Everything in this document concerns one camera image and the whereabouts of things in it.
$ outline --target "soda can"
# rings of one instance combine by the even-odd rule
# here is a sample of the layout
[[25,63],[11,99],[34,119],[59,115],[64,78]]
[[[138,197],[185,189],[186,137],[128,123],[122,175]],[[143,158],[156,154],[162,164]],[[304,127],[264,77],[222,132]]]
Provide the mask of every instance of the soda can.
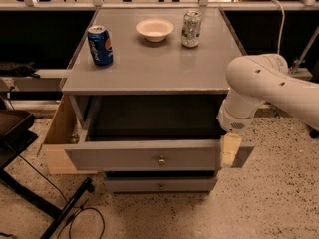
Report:
[[191,9],[183,16],[181,42],[186,47],[196,47],[199,44],[201,12]]
[[90,27],[88,42],[93,61],[97,66],[107,66],[113,62],[111,38],[105,26]]

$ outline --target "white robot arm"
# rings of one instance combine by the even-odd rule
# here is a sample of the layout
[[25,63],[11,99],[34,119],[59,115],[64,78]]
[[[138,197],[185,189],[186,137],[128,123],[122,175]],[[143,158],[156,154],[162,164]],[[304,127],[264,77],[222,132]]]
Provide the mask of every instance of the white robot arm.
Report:
[[231,61],[226,68],[231,88],[219,110],[220,126],[242,134],[258,107],[270,102],[319,130],[319,85],[289,77],[287,72],[287,62],[277,54]]

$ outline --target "bowl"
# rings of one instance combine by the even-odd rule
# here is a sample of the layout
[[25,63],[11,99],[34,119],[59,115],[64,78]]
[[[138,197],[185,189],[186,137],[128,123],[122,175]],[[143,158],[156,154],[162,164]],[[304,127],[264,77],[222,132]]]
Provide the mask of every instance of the bowl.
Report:
[[148,41],[161,42],[173,31],[173,23],[164,19],[146,19],[136,29]]

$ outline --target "cabinet top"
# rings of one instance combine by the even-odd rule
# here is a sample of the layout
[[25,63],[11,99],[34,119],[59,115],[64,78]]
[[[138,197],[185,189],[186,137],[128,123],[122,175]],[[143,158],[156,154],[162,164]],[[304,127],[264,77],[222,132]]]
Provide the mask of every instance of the cabinet top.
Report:
[[[85,40],[63,93],[66,95],[129,94],[222,94],[228,90],[224,69],[240,50],[215,8],[200,8],[202,24],[199,45],[181,44],[186,8],[100,9],[94,25],[106,26],[112,40],[114,62],[96,66]],[[136,25],[148,18],[163,18],[174,24],[162,42],[151,43]]]

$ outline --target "black cable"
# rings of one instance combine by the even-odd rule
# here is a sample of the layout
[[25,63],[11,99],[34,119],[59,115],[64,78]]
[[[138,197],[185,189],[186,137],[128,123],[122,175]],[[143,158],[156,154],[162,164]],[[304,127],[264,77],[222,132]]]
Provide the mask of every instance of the black cable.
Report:
[[53,184],[53,182],[51,182],[47,177],[45,177],[40,171],[38,171],[28,160],[26,160],[23,156],[19,155],[20,158],[22,158],[27,164],[30,165],[30,167],[32,169],[34,169],[41,177],[43,177],[45,180],[47,180],[53,187],[55,187],[60,194],[62,195],[62,197],[66,200],[66,202],[68,202],[68,199],[66,198],[66,196],[62,193],[62,191],[60,190],[60,188],[58,188],[55,184]]
[[[55,187],[59,192],[60,194],[62,195],[62,197],[66,200],[66,202],[68,202],[68,199],[65,197],[65,195],[62,193],[62,191],[55,185],[53,184],[48,178],[46,178],[39,170],[37,170],[28,160],[26,160],[23,156],[19,155],[19,157],[24,160],[27,164],[30,165],[30,167],[32,169],[34,169],[41,177],[43,177],[45,180],[47,180],[53,187]],[[103,234],[104,234],[104,231],[105,231],[105,227],[106,227],[106,224],[105,224],[105,219],[102,215],[102,213],[96,209],[96,208],[93,208],[93,207],[88,207],[88,208],[84,208],[85,204],[88,202],[89,199],[87,199],[80,207],[77,207],[77,206],[74,206],[74,208],[79,208],[79,210],[72,214],[66,221],[66,224],[64,225],[64,227],[61,229],[61,231],[59,232],[59,235],[57,237],[57,239],[59,239],[60,235],[62,234],[62,231],[70,224],[70,228],[69,228],[69,239],[72,239],[71,237],[71,230],[72,230],[72,226],[73,226],[73,222],[74,220],[77,218],[77,216],[80,214],[80,213],[83,213],[84,211],[88,211],[88,210],[93,210],[93,211],[96,211],[100,217],[101,217],[101,220],[102,220],[102,232],[99,236],[99,239],[102,238]]]
[[57,239],[60,238],[62,232],[65,230],[65,228],[66,228],[69,224],[70,224],[70,227],[69,227],[69,239],[72,239],[72,234],[71,234],[71,233],[72,233],[72,227],[73,227],[74,221],[76,220],[76,218],[77,218],[81,213],[83,213],[83,212],[85,212],[85,211],[89,211],[89,210],[92,210],[92,211],[97,212],[97,213],[99,214],[99,216],[101,217],[101,220],[102,220],[102,231],[101,231],[101,234],[100,234],[100,236],[99,236],[99,239],[102,238],[102,236],[103,236],[103,234],[104,234],[104,232],[105,232],[105,229],[106,229],[105,219],[104,219],[102,213],[101,213],[97,208],[93,208],[93,207],[87,207],[87,208],[85,208],[85,207],[84,207],[85,204],[88,202],[88,200],[89,200],[89,199],[87,199],[87,201],[80,206],[80,209],[79,209],[77,212],[75,212],[74,214],[72,214],[72,215],[67,219],[66,224],[65,224],[64,227],[60,230]]
[[6,233],[3,233],[3,232],[0,232],[0,236],[3,236],[3,237],[13,237],[13,235],[11,235],[11,234],[6,234]]

